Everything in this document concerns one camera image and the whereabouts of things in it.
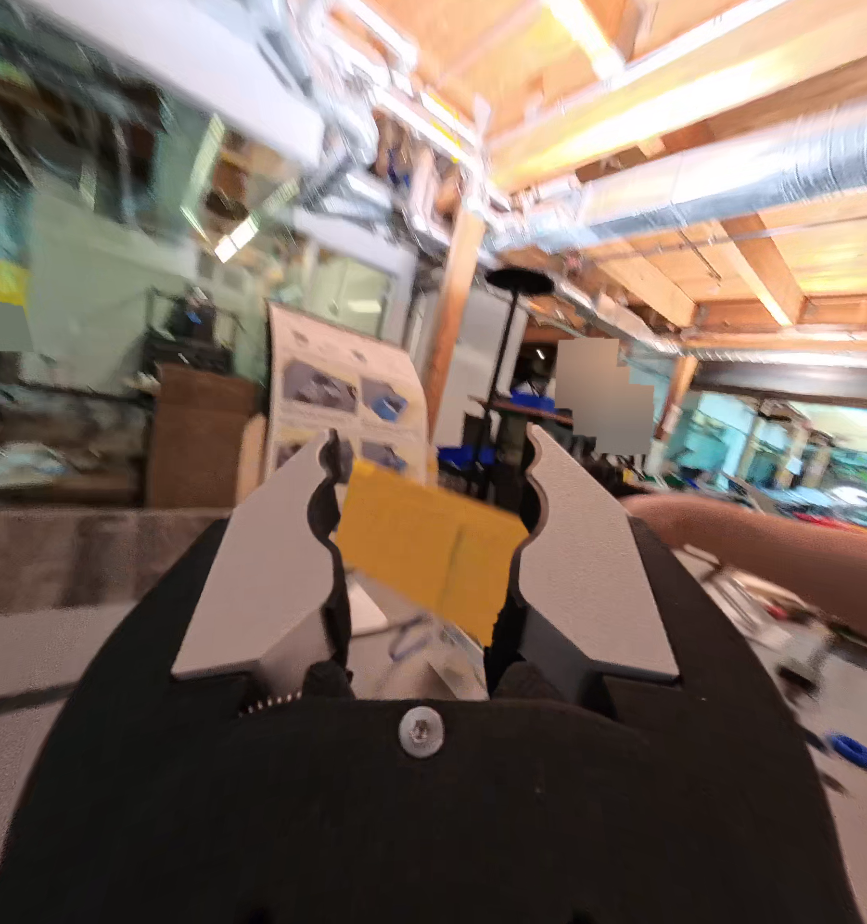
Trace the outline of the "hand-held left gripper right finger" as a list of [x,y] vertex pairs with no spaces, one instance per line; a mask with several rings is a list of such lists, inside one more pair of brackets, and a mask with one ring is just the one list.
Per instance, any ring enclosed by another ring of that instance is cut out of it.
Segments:
[[485,650],[488,691],[527,663],[561,695],[595,677],[673,684],[680,672],[628,514],[543,428],[526,434],[505,604]]

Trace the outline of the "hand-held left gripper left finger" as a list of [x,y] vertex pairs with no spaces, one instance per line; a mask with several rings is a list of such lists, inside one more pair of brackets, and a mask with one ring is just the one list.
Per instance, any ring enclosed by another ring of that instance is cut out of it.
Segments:
[[172,675],[251,676],[266,697],[299,693],[314,664],[347,679],[347,579],[332,535],[340,520],[337,431],[319,432],[232,513]]

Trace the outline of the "yellow plastic bin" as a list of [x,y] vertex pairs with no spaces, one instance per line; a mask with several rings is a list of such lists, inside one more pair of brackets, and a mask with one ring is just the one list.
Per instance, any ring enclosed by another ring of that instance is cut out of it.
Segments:
[[517,514],[358,460],[335,541],[347,565],[487,647],[528,536]]

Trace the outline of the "person's right forearm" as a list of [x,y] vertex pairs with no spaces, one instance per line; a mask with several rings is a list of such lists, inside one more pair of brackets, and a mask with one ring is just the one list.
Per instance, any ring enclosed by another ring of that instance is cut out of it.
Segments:
[[771,582],[867,638],[867,532],[684,494],[637,494],[622,504],[666,545]]

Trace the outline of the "brown cardboard box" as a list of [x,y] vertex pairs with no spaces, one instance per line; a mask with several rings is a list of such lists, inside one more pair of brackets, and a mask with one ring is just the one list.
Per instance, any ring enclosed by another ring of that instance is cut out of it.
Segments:
[[163,364],[158,371],[145,505],[152,509],[233,507],[242,437],[261,409],[263,388],[241,377],[187,365]]

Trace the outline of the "instruction sheet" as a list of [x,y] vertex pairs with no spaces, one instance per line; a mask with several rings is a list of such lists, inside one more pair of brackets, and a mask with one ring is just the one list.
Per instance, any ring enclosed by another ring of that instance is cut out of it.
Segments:
[[361,459],[419,484],[428,480],[428,411],[407,352],[269,302],[265,475],[318,433],[340,442],[341,483]]

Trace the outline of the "black pole stand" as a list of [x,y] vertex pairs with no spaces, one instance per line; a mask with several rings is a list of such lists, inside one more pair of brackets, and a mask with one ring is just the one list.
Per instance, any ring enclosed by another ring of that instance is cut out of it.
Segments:
[[[508,351],[509,334],[516,316],[520,296],[524,295],[526,297],[530,297],[551,295],[554,292],[555,285],[550,277],[542,271],[534,271],[531,269],[516,267],[512,265],[489,271],[486,274],[486,282],[491,287],[508,292],[511,296],[509,312],[505,321],[504,329],[502,331],[500,345],[498,347],[495,370],[490,381],[487,402],[484,405],[485,434],[487,437],[491,437],[492,413],[494,410],[497,410],[498,380],[500,378],[501,369]],[[533,457],[534,451],[532,445],[530,444],[528,436],[524,435],[520,462],[517,464],[514,470],[514,476],[510,475],[510,463],[503,464],[504,468],[502,471],[505,473],[505,478],[503,480],[497,479],[497,474],[499,473],[498,469],[500,468],[501,463],[496,461],[495,465],[493,466],[491,480],[496,487],[496,501],[509,501],[511,499],[511,488],[516,489],[516,499],[518,501],[517,506],[514,508],[509,505],[502,506],[502,508],[508,512],[520,513],[520,505],[521,502],[523,502],[523,496],[525,493],[525,476],[529,464],[531,464],[533,461]]]

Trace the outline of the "wide silver air duct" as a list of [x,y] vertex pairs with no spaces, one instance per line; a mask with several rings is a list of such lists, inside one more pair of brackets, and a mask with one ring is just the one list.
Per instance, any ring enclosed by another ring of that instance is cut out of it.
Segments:
[[494,253],[592,248],[867,190],[867,97],[589,181],[515,216]]

